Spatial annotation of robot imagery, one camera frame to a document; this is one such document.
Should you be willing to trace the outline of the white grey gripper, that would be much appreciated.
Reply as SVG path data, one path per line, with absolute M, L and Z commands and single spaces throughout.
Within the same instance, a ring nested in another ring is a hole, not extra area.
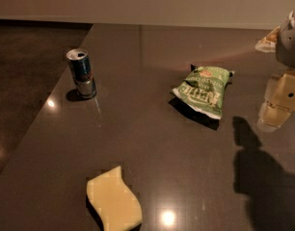
M 279 62 L 295 67 L 295 8 L 284 23 L 260 39 L 255 49 L 263 53 L 275 53 Z M 282 76 L 272 75 L 267 83 L 264 102 L 261 105 L 257 127 L 263 132 L 280 129 L 295 111 L 295 68 Z

